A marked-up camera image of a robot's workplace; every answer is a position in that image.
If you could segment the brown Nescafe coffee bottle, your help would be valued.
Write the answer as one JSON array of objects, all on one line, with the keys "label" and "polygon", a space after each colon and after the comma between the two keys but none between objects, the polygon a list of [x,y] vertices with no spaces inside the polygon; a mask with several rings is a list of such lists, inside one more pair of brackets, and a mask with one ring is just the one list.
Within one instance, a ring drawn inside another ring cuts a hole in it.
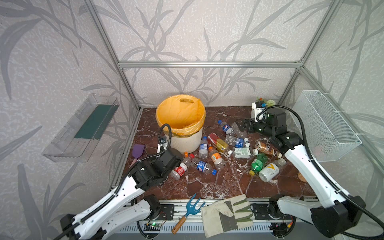
[{"label": "brown Nescafe coffee bottle", "polygon": [[264,153],[268,156],[273,156],[276,158],[282,158],[283,157],[283,155],[280,152],[275,151],[272,148],[272,146],[268,143],[257,141],[255,148],[258,150],[259,153]]}]

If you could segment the green plastic bottle yellow cap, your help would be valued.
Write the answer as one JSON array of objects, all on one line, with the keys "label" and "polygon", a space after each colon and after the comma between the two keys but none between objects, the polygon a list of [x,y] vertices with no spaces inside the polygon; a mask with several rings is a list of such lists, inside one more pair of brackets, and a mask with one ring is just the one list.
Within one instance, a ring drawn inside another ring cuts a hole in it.
[{"label": "green plastic bottle yellow cap", "polygon": [[256,174],[258,174],[264,168],[264,165],[268,161],[268,159],[269,158],[266,154],[258,154],[251,164],[249,174],[251,176],[255,176]]}]

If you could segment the orange label bottle orange cap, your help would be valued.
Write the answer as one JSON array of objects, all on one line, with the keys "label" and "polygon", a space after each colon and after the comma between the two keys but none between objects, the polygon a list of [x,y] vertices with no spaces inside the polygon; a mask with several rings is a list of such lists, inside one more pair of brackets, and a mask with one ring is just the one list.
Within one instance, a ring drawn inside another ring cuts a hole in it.
[{"label": "orange label bottle orange cap", "polygon": [[216,169],[217,170],[222,169],[225,166],[225,162],[222,156],[220,155],[220,153],[212,146],[208,148],[208,151],[209,151],[210,158],[212,159],[214,165],[216,166]]}]

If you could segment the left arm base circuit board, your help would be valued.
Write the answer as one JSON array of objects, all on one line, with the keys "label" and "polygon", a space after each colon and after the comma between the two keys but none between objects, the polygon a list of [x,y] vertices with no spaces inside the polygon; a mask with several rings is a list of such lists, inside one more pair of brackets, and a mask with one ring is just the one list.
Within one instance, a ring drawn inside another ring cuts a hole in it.
[{"label": "left arm base circuit board", "polygon": [[160,232],[166,222],[148,222],[144,224],[144,232]]}]

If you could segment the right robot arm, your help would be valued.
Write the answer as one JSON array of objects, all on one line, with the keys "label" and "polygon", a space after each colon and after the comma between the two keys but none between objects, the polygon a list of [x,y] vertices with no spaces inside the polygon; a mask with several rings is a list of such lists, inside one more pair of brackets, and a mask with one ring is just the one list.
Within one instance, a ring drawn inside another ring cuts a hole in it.
[{"label": "right robot arm", "polygon": [[309,148],[303,120],[294,110],[280,105],[259,108],[250,130],[268,137],[300,171],[318,198],[319,203],[315,206],[304,200],[280,197],[277,207],[282,214],[314,225],[327,238],[339,234],[357,240],[384,238],[383,234],[359,236],[348,232],[357,225],[362,215],[368,216],[381,228],[384,223],[366,209],[361,197],[350,195],[319,164]]}]

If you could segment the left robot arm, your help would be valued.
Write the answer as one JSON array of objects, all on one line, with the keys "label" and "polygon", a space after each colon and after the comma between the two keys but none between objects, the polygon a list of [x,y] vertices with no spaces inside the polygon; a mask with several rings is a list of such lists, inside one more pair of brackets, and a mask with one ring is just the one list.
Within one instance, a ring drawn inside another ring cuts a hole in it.
[{"label": "left robot arm", "polygon": [[61,219],[63,232],[56,238],[105,240],[126,225],[157,217],[161,204],[153,195],[131,207],[127,204],[152,187],[162,185],[183,158],[178,150],[168,148],[136,161],[126,178],[96,204],[77,215],[64,216]]}]

